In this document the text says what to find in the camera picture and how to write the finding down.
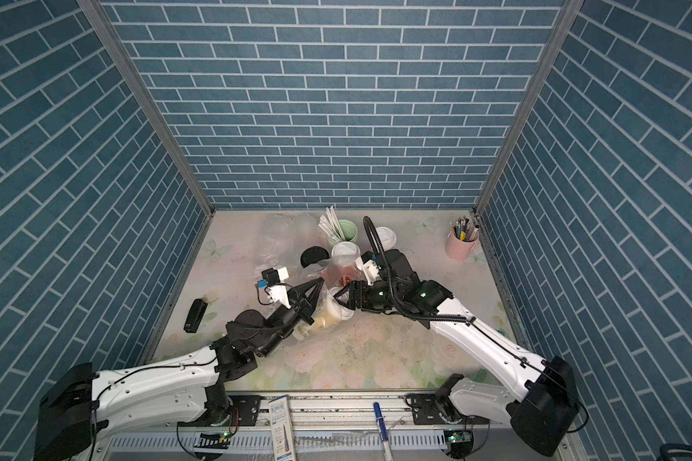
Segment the beige cup white lid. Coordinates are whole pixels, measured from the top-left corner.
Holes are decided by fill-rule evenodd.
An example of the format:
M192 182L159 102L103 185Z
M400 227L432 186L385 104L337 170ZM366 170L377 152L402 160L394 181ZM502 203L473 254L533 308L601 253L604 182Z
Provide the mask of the beige cup white lid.
M311 326L311 332L320 332L321 330L331 330L342 321L350 320L353 316L341 316L340 309L336 305L333 298L334 287L327 292L321 294L318 302L315 315L313 316L314 323Z

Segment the clear plastic carrier bag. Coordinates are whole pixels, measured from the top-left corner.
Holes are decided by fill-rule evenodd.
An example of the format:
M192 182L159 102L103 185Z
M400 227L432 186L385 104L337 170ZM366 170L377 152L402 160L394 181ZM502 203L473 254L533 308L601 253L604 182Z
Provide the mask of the clear plastic carrier bag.
M355 265L346 264L345 259L324 259L307 266L302 272L301 279L309 282L317 277L323 278L324 286L319 293L313 314L313 324L302 323L295 328L293 336L298 341L332 330L341 322L350 320L355 313L343 307L334 298L339 290L357 278Z

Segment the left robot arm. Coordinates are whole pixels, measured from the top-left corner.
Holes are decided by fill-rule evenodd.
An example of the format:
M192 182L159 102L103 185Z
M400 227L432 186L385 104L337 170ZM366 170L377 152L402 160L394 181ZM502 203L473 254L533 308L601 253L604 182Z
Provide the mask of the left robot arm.
M96 372L75 365L44 394L38 407L36 460L65 460L106 437L162 424L216 426L236 412L225 385L257 368L295 330L313 324L324 286L315 278L290 286L276 309L263 316L247 309L227 323L209 346L155 364Z

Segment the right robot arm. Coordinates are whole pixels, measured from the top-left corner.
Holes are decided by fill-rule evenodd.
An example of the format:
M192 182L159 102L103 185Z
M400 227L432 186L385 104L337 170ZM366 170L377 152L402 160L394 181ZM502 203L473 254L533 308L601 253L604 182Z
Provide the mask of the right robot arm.
M420 280L407 257L388 250L370 217L363 228L372 247L356 261L363 280L338 293L350 310L397 315L420 323L472 355L501 384L506 395L483 396L468 378L453 374L434 401L449 422L479 415L508 424L537 453L551 457L572 424L587 409L573 367L561 357L546 359L513 343L474 315L443 285Z

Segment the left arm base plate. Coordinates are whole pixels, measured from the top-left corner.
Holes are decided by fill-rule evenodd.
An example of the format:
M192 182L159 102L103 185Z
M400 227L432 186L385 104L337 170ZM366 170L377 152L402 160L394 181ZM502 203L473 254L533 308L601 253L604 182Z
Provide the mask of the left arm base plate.
M209 400L204 404L201 416L179 426L192 428L230 428L255 426L259 418L261 396L227 396L223 401Z

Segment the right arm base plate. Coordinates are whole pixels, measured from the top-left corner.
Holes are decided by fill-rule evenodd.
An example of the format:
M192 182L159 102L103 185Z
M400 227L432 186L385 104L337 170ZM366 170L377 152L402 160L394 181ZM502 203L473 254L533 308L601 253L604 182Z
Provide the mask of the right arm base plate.
M479 416L463 416L455 410L445 413L442 406L436 402L436 395L425 393L410 393L404 397L405 404L411 411L415 426L460 425L486 426L489 421Z

